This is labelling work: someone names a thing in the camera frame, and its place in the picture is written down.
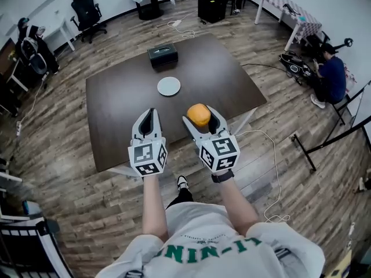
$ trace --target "wooden floor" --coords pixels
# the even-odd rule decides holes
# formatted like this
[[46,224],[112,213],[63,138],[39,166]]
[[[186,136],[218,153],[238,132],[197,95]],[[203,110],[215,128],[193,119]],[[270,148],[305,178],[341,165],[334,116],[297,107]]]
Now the wooden floor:
[[[57,241],[75,277],[93,277],[140,234],[143,202],[141,179],[96,172],[85,79],[154,45],[184,40],[166,24],[195,11],[197,1],[177,1],[175,7],[169,3],[161,7],[165,15],[156,20],[140,21],[136,13],[127,14],[109,22],[108,34],[98,35],[91,45],[78,41],[74,43],[75,52],[67,48],[59,58],[60,72],[49,78],[48,88],[41,90],[33,113],[23,123],[10,171],[24,182],[10,184],[9,192],[19,200],[38,202],[47,217],[58,221],[61,231]],[[278,55],[290,30],[264,12],[260,24],[254,25],[256,10],[248,2],[240,15],[229,16],[227,10],[225,20],[207,25],[194,13],[178,28],[192,29],[196,36],[213,33],[242,65],[282,67]],[[268,100],[244,130],[265,131],[277,147],[281,201],[267,211],[267,216],[289,214],[289,224],[323,248],[325,270],[329,271],[344,255],[352,222],[356,222],[353,249],[359,248],[370,233],[371,193],[352,193],[358,178],[370,167],[365,136],[358,130],[313,153],[318,171],[310,174],[302,151],[290,138],[297,133],[307,147],[323,141],[336,120],[333,108],[314,106],[311,89],[299,86],[282,71],[250,65],[244,69]],[[23,98],[21,117],[30,110],[36,91],[37,87]],[[349,122],[348,112],[345,119]],[[337,132],[348,127],[338,127]],[[6,158],[16,147],[15,129],[15,119],[1,118],[0,149]],[[264,210],[279,193],[272,143],[261,133],[241,135],[238,143],[241,157],[234,170],[235,179],[264,221]],[[191,140],[168,147],[167,168],[161,177],[164,203],[176,196],[175,178],[179,174],[188,176],[195,200],[220,203],[216,186],[209,172],[201,169]]]

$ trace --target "black shoe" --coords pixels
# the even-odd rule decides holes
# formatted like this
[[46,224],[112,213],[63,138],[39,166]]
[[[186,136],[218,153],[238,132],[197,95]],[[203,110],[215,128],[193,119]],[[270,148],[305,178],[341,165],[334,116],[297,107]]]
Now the black shoe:
[[187,178],[183,175],[179,176],[178,177],[178,180],[177,180],[177,185],[178,185],[178,192],[180,192],[180,190],[182,188],[186,188],[188,189],[188,181],[187,181]]

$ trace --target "striped fabric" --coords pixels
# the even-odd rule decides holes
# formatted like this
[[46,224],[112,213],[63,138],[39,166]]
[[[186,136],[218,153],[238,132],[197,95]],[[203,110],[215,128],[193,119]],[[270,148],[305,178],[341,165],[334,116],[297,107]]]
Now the striped fabric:
[[[296,20],[297,24],[300,24],[300,28],[295,36],[296,40],[300,43],[300,41],[313,34],[317,34],[320,32],[322,24],[315,19],[310,13],[306,12],[303,8],[301,8],[298,4],[292,2],[291,0],[264,0],[267,1],[269,4],[273,5],[277,9],[282,12],[288,14],[293,20]],[[294,10],[300,13],[300,15],[292,15],[288,11],[287,8],[283,8],[284,4],[289,4]],[[299,17],[305,17],[305,21],[302,21]]]

